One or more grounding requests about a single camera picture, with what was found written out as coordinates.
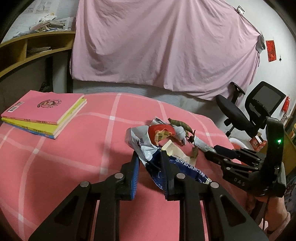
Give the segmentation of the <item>right hand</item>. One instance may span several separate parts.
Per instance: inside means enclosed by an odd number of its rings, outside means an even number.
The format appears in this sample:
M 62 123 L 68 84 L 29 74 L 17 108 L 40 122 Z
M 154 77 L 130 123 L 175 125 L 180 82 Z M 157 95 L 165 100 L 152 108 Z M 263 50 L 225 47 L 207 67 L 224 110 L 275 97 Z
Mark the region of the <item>right hand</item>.
M 285 207 L 284 197 L 255 197 L 254 195 L 248 193 L 246 202 L 246 210 L 248 213 L 252 212 L 257 201 L 266 203 L 267 210 L 265 213 L 265 220 L 268 222 L 267 230 L 269 232 L 274 232 L 289 216 L 289 213 Z

